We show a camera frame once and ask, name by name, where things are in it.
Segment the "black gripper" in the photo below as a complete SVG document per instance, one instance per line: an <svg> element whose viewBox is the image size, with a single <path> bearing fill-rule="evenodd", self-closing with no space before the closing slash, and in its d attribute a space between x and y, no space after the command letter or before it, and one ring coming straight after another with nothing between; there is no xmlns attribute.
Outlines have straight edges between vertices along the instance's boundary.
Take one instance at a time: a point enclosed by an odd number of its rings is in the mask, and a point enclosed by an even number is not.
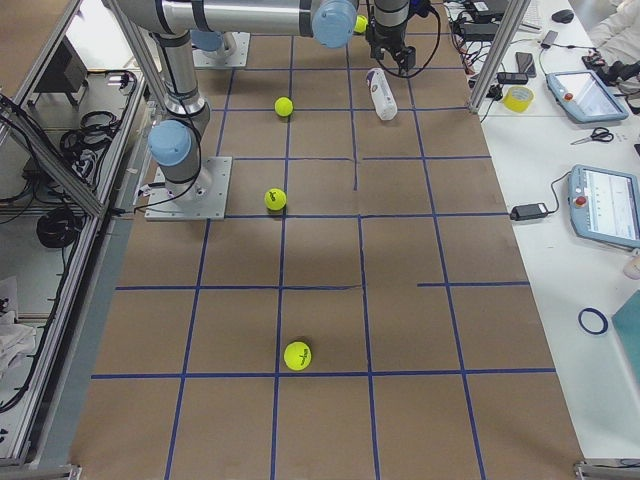
<svg viewBox="0 0 640 480"><path fill-rule="evenodd" d="M376 61L390 53L393 59L399 59L400 70L411 70L416 64L416 49L405 43L408 19L399 23L393 21L391 26L382 23L382 18L371 16L365 32L370 45L370 57Z"/></svg>

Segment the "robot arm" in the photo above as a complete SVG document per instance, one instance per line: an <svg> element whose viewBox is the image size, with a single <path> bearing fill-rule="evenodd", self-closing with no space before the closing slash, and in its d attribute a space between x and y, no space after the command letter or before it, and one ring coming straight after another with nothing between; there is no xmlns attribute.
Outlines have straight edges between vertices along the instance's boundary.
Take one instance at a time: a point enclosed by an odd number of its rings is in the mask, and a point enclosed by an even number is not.
<svg viewBox="0 0 640 480"><path fill-rule="evenodd" d="M374 66L362 36L335 50L300 37L257 35L240 70L202 70L210 102L208 155L233 160L227 213L264 216L267 190L299 216L406 214L424 178L411 86L393 79L398 104L382 121L366 85Z"/></svg>
<svg viewBox="0 0 640 480"><path fill-rule="evenodd" d="M356 1L194 1L191 28L198 44L229 32L291 34L315 39L327 48L341 48L355 32ZM427 17L429 1L375 1L367 8L365 38L371 57L386 53L402 63L415 55L405 42L409 20Z"/></svg>

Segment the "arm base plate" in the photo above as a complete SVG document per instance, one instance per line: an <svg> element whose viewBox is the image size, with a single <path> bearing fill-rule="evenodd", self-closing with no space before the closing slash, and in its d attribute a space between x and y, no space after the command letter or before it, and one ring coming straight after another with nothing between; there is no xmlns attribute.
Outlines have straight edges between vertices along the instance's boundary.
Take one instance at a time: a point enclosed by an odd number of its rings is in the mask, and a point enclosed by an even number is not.
<svg viewBox="0 0 640 480"><path fill-rule="evenodd" d="M166 183L163 172L157 167L154 181L162 186L151 190L151 206L145 209L145 219L166 222L223 220L232 161L231 157L207 157L194 185Z"/></svg>
<svg viewBox="0 0 640 480"><path fill-rule="evenodd" d="M250 34L246 32L191 31L196 69L245 68Z"/></svg>

